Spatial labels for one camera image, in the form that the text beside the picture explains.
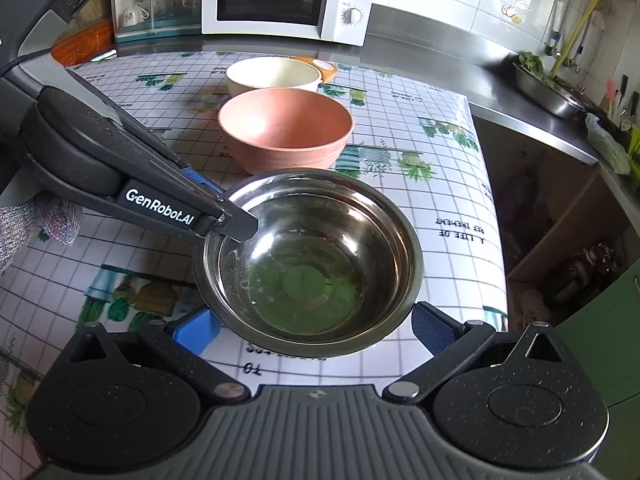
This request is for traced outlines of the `left hand grey glove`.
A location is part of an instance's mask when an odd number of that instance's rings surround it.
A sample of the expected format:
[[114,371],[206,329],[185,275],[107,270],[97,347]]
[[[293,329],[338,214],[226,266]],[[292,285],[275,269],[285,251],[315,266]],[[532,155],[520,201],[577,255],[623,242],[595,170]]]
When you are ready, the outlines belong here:
[[16,254],[27,244],[35,229],[47,237],[70,246],[80,231],[82,207],[48,191],[42,191],[26,203],[2,206],[1,271],[4,272]]

